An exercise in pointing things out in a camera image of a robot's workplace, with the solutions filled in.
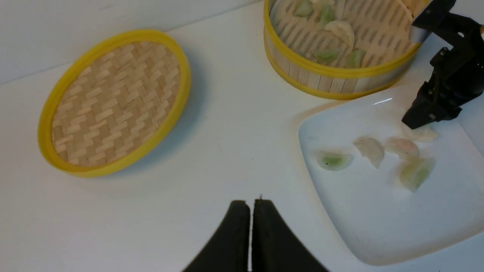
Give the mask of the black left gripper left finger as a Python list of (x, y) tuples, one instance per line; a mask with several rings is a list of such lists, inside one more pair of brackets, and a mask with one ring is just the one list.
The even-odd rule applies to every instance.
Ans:
[(247, 272), (250, 208), (233, 200), (216, 232), (185, 272)]

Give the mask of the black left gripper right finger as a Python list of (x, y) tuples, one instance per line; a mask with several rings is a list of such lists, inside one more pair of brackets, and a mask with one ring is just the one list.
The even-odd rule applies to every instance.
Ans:
[(271, 200), (256, 199), (253, 212), (252, 271), (328, 270), (298, 240)]

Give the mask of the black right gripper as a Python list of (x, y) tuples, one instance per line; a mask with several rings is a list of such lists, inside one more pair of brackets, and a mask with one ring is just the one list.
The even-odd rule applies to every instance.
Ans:
[(431, 0), (413, 20), (411, 32), (418, 29), (420, 41), (434, 33), (451, 48), (441, 48), (432, 57), (431, 77), (402, 117), (412, 130), (455, 119), (462, 105), (483, 94), (483, 25), (452, 13), (454, 5), (454, 0)]

